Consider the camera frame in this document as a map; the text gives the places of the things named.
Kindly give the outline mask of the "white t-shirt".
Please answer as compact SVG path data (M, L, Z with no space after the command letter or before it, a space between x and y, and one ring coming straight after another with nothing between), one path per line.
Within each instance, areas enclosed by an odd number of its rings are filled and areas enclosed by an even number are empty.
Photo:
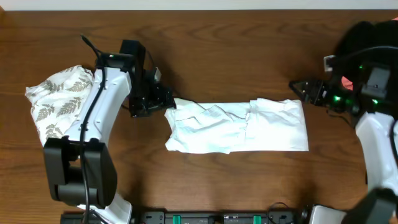
M208 154L246 151L307 152L308 136L299 100L258 98L242 103L195 103L177 98L165 117L169 151Z

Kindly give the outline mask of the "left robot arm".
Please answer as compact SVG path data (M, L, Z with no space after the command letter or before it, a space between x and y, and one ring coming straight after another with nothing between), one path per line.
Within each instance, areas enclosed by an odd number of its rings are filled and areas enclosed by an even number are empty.
M118 53L97 49L95 82L77 119L60 138L44 144L44 162L53 200L81 206L79 215L61 223L131 223L132 205L117 193L118 177L108 150L114 122L123 103L132 117L176 107L172 90L138 40L124 40Z

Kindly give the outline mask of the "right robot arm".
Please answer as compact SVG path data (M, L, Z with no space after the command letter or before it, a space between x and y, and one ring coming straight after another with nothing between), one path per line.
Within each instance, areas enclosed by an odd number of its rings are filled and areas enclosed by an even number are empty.
M348 113L360 141L368 193L353 208L312 205L302 223L389 223L397 216L397 78L391 65L328 63L329 80L300 80L289 88L302 100L334 116Z

